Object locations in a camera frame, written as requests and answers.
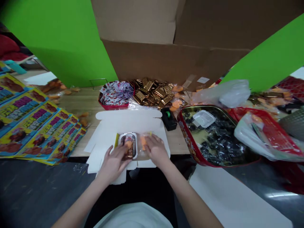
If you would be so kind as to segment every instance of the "gray basket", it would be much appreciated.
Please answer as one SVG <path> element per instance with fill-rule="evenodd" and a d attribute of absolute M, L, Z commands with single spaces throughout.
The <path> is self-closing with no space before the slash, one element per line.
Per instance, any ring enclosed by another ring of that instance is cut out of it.
<path fill-rule="evenodd" d="M 281 127 L 290 135 L 304 141 L 304 106 L 298 111 L 282 118 L 279 121 Z"/>

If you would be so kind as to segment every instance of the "gray floor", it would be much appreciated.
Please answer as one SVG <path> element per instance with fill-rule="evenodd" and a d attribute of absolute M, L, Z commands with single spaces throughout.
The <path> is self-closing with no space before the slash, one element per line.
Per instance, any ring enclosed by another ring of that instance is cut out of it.
<path fill-rule="evenodd" d="M 6 225 L 51 227 L 95 179 L 86 169 L 87 164 L 71 162 L 51 167 L 0 161 L 0 213 Z"/>
<path fill-rule="evenodd" d="M 1 219 L 8 227 L 49 228 L 94 180 L 95 175 L 86 170 L 87 164 L 72 162 L 51 167 L 0 160 Z M 225 170 L 290 219 L 295 228 L 304 227 L 304 196 L 285 191 L 280 185 L 283 180 L 270 165 L 260 162 Z M 189 227 L 177 199 L 175 207 L 179 227 Z"/>

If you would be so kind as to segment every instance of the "hand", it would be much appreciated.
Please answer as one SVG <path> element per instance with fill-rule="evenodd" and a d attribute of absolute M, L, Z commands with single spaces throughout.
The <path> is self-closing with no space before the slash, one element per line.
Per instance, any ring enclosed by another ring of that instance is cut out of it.
<path fill-rule="evenodd" d="M 119 145 L 110 154 L 113 145 L 107 150 L 104 161 L 96 177 L 97 180 L 105 181 L 108 185 L 115 181 L 121 172 L 127 167 L 132 160 L 121 161 L 128 147 Z"/>
<path fill-rule="evenodd" d="M 145 145 L 146 152 L 152 162 L 161 170 L 171 163 L 165 145 L 162 139 L 152 134 L 152 136 L 145 137 L 147 145 Z"/>

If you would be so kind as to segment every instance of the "red cloth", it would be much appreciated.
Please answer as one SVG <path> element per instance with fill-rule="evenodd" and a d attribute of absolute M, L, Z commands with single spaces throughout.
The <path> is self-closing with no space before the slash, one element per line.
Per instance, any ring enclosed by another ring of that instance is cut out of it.
<path fill-rule="evenodd" d="M 0 35 L 0 60 L 21 61 L 28 57 L 19 51 L 20 48 L 15 41 L 7 36 Z"/>

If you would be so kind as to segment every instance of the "label sticker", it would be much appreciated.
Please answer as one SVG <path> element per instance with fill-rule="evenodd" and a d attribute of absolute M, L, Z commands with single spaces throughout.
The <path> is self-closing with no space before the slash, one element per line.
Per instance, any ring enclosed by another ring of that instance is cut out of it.
<path fill-rule="evenodd" d="M 200 83 L 205 84 L 209 80 L 210 80 L 209 78 L 200 77 L 197 81 L 200 82 Z"/>

